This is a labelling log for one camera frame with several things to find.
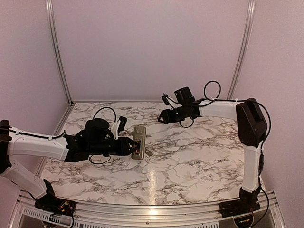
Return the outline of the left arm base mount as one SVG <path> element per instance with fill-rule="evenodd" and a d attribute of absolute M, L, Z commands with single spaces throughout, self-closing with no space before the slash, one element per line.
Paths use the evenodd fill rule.
<path fill-rule="evenodd" d="M 35 207 L 51 212 L 52 215 L 59 214 L 65 216 L 73 216 L 76 202 L 73 200 L 56 197 L 51 183 L 46 179 L 43 181 L 46 185 L 46 195 L 39 199 L 35 199 Z"/>

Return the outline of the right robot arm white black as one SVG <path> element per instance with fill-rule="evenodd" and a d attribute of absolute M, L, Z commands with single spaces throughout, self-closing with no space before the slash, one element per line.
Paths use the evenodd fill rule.
<path fill-rule="evenodd" d="M 188 87 L 174 92 L 176 100 L 167 94 L 163 102 L 170 106 L 161 111 L 158 122 L 163 124 L 181 123 L 186 118 L 218 117 L 235 121 L 238 138 L 244 148 L 244 178 L 235 208 L 245 213 L 257 202 L 261 191 L 260 175 L 263 169 L 263 143 L 266 140 L 267 123 L 256 99 L 245 101 L 196 100 Z"/>

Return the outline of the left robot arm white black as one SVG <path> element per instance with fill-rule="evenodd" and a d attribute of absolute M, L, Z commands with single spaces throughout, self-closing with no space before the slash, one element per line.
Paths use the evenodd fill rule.
<path fill-rule="evenodd" d="M 34 199 L 41 199 L 42 205 L 49 211 L 56 211 L 60 201 L 55 197 L 51 184 L 35 176 L 12 157 L 29 155 L 79 162 L 93 155 L 129 156 L 144 151 L 145 129 L 135 127 L 132 139 L 119 136 L 125 123 L 124 117 L 113 126 L 104 119 L 94 118 L 87 121 L 84 129 L 75 135 L 62 133 L 52 136 L 21 131 L 11 127 L 8 120 L 1 120 L 0 174 L 29 192 Z"/>

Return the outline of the grey battery compartment cover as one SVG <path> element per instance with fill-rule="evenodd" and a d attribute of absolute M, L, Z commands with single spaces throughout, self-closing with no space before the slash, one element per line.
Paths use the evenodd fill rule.
<path fill-rule="evenodd" d="M 153 153 L 149 151 L 148 149 L 145 149 L 145 154 L 149 157 L 153 156 Z"/>

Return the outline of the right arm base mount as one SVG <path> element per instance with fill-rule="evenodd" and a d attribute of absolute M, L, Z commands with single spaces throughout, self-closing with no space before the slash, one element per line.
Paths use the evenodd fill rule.
<path fill-rule="evenodd" d="M 258 195 L 261 189 L 248 192 L 242 188 L 239 190 L 239 199 L 219 203 L 219 211 L 223 218 L 242 215 L 260 209 Z"/>

